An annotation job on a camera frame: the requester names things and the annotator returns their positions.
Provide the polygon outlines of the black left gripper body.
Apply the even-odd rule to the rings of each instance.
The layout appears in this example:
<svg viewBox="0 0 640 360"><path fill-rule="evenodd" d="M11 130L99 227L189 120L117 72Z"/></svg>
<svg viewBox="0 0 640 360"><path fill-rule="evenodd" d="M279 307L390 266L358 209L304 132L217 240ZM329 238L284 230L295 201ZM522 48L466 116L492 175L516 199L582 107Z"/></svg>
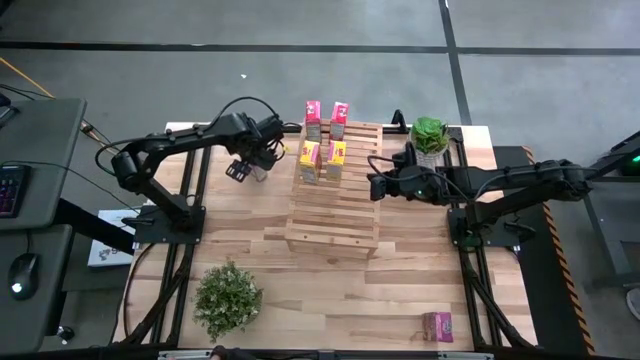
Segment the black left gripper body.
<svg viewBox="0 0 640 360"><path fill-rule="evenodd" d="M282 133L263 134L258 138L241 139L236 145L228 148L230 155L238 155L239 158L232 161L225 174L242 183L249 175L252 175L254 166L258 166L266 172L270 171L275 163L281 159L276 154L277 146L281 141Z"/></svg>

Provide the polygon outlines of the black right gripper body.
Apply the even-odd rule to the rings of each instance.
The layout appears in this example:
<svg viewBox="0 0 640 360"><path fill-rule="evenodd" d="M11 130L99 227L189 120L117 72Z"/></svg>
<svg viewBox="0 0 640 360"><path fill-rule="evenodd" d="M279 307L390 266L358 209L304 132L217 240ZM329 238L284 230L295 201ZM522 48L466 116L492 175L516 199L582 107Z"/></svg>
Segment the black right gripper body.
<svg viewBox="0 0 640 360"><path fill-rule="evenodd" d="M405 167L386 172L374 171L368 174L368 180L371 201L379 201L389 195L404 197L407 201L448 202L444 178L427 168Z"/></svg>

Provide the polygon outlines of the yellow cereal box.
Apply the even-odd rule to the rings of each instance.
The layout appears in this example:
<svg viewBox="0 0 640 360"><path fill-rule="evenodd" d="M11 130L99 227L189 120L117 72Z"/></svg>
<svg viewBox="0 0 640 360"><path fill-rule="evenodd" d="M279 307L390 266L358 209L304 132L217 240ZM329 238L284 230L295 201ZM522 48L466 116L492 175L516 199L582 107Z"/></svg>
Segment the yellow cereal box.
<svg viewBox="0 0 640 360"><path fill-rule="evenodd" d="M346 143L331 140L327 157L326 177L331 181L340 181L346 158Z"/></svg>
<svg viewBox="0 0 640 360"><path fill-rule="evenodd" d="M320 179L322 160L320 144L305 140L302 143L298 160L302 180L308 184L317 184Z"/></svg>

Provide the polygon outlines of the red cereal box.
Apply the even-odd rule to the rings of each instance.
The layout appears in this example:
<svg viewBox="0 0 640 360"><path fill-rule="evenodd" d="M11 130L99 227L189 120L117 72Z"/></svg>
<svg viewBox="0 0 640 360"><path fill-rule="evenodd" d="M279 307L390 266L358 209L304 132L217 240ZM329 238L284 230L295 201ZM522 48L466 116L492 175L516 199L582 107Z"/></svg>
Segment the red cereal box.
<svg viewBox="0 0 640 360"><path fill-rule="evenodd" d="M332 141L342 141L348 120L349 105L335 102L330 120L329 137Z"/></svg>

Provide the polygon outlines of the succulent in white pot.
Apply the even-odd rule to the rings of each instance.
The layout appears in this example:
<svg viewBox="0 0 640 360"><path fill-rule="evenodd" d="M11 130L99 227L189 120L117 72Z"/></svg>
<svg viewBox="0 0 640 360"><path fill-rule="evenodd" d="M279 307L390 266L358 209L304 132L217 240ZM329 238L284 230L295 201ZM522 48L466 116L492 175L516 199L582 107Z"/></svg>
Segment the succulent in white pot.
<svg viewBox="0 0 640 360"><path fill-rule="evenodd" d="M437 118L419 117L411 127L409 140L415 149L417 164L435 169L449 149L448 126Z"/></svg>

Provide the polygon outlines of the wooden slatted crate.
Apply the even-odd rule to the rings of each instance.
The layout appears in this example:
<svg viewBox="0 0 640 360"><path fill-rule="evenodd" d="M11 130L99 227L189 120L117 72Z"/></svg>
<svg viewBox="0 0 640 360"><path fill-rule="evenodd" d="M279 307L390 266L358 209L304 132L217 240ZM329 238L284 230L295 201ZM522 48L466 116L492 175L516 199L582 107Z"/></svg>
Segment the wooden slatted crate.
<svg viewBox="0 0 640 360"><path fill-rule="evenodd" d="M295 165L284 239L292 252L369 259L378 249L380 205L370 200L367 157L382 151L382 126L346 125L346 156L335 177L327 174L328 120L321 131L320 165Z"/></svg>

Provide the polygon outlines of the bushy small-leaved green plant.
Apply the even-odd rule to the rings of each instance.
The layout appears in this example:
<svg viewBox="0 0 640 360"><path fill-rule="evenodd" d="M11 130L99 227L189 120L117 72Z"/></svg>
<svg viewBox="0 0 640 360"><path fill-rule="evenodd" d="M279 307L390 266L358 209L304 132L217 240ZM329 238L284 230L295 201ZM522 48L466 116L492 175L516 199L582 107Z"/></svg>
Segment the bushy small-leaved green plant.
<svg viewBox="0 0 640 360"><path fill-rule="evenodd" d="M233 261L207 270L192 298L193 320L212 342L234 330L244 331L262 308L263 289L254 275Z"/></svg>

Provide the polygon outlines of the white printed booklet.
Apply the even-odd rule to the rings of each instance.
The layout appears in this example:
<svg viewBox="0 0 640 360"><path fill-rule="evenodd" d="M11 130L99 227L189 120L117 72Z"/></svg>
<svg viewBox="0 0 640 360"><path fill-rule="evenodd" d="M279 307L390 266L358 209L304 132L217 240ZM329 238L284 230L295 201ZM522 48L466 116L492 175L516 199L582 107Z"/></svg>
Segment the white printed booklet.
<svg viewBox="0 0 640 360"><path fill-rule="evenodd" d="M100 210L98 217L111 225L125 230L130 234L135 233L135 229L125 225L122 222L123 218L136 217L137 209L134 210ZM133 256L119 251L115 248L109 247L104 243L93 240L90 248L87 266L89 268L101 268L111 266L124 266L132 263Z"/></svg>

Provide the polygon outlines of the black desk leg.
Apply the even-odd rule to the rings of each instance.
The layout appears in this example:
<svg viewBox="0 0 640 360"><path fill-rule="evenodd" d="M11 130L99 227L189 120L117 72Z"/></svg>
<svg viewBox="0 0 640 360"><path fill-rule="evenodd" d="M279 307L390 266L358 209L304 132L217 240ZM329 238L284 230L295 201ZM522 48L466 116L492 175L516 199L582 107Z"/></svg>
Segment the black desk leg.
<svg viewBox="0 0 640 360"><path fill-rule="evenodd" d="M54 224L70 225L75 232L98 240L129 255L134 254L134 236L65 199L58 201Z"/></svg>

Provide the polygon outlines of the grey metal stand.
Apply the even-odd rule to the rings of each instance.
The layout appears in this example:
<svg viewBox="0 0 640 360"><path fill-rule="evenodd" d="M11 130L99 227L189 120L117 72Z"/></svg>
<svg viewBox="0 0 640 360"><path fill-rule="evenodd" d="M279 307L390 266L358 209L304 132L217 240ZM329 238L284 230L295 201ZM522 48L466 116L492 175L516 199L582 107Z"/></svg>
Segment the grey metal stand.
<svg viewBox="0 0 640 360"><path fill-rule="evenodd" d="M584 204L595 239L611 272L585 284L588 290L640 287L626 245L640 246L640 130L593 160L588 176L593 189Z"/></svg>

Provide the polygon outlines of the grey desk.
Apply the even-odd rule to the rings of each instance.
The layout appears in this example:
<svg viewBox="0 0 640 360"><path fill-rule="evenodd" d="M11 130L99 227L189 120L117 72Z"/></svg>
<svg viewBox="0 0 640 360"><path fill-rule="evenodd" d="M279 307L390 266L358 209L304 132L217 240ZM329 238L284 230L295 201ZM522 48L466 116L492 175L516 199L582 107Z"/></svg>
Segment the grey desk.
<svg viewBox="0 0 640 360"><path fill-rule="evenodd" d="M0 123L0 168L31 167L18 216L0 218L0 356L36 352L53 331L74 235L70 225L54 224L54 217L85 109L78 99L23 101ZM38 289L17 301L8 271L24 253L39 256Z"/></svg>

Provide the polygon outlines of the black keyboard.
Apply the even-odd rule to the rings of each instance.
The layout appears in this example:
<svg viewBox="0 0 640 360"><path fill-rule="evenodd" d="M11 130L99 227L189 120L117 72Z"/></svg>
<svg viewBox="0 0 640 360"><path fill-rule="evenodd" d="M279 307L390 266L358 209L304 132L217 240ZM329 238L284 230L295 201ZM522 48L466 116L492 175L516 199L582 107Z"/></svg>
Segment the black keyboard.
<svg viewBox="0 0 640 360"><path fill-rule="evenodd" d="M0 168L0 218L16 218L25 196L31 167L9 165Z"/></svg>

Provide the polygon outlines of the black computer mouse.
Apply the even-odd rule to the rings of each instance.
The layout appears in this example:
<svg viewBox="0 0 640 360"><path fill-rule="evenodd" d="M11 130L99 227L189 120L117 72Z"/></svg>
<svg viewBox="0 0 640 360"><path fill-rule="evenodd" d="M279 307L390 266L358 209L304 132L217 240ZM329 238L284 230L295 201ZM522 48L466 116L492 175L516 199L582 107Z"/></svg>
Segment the black computer mouse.
<svg viewBox="0 0 640 360"><path fill-rule="evenodd" d="M38 289L39 256L35 253L19 255L8 271L10 295L17 301L30 299Z"/></svg>

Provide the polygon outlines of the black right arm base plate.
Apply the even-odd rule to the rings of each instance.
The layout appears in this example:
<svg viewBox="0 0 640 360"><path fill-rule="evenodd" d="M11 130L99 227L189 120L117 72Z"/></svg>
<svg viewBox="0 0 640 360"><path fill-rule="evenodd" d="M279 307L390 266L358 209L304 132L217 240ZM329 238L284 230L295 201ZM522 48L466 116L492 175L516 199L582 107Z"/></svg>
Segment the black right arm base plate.
<svg viewBox="0 0 640 360"><path fill-rule="evenodd" d="M447 224L451 242L458 247L514 247L520 245L516 230L505 227L511 217L500 218L494 225L485 225L473 232L466 224L466 212L462 208L451 208L447 211Z"/></svg>

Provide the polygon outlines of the silver metal bracket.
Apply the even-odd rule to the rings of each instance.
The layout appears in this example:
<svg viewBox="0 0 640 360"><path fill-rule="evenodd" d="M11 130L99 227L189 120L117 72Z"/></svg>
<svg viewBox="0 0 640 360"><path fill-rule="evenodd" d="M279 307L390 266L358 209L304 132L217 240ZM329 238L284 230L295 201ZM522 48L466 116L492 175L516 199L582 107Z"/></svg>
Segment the silver metal bracket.
<svg viewBox="0 0 640 360"><path fill-rule="evenodd" d="M443 351L437 355L438 360L495 360L493 354L478 352Z"/></svg>
<svg viewBox="0 0 640 360"><path fill-rule="evenodd" d="M213 356L211 350L168 350L160 351L157 360L210 360Z"/></svg>

